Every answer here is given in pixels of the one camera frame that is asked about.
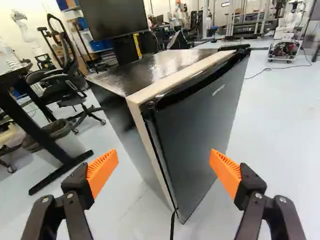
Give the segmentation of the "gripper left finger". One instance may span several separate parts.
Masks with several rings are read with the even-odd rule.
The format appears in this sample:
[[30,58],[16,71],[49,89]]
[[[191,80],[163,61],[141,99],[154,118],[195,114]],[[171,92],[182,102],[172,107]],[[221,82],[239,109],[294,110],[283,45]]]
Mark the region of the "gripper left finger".
[[78,166],[62,181],[61,196],[48,194],[33,203],[21,239],[55,240],[62,221],[71,240],[93,239],[85,211],[93,206],[118,163],[117,151],[112,149]]

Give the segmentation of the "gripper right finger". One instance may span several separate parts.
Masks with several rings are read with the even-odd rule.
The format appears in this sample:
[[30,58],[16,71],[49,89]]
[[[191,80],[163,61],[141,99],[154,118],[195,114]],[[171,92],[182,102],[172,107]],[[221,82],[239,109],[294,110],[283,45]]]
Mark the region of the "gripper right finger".
[[273,240],[306,239],[294,202],[286,196],[266,196],[267,183],[246,163],[236,163],[210,151],[209,164],[239,211],[243,212],[236,240],[256,240],[266,221]]

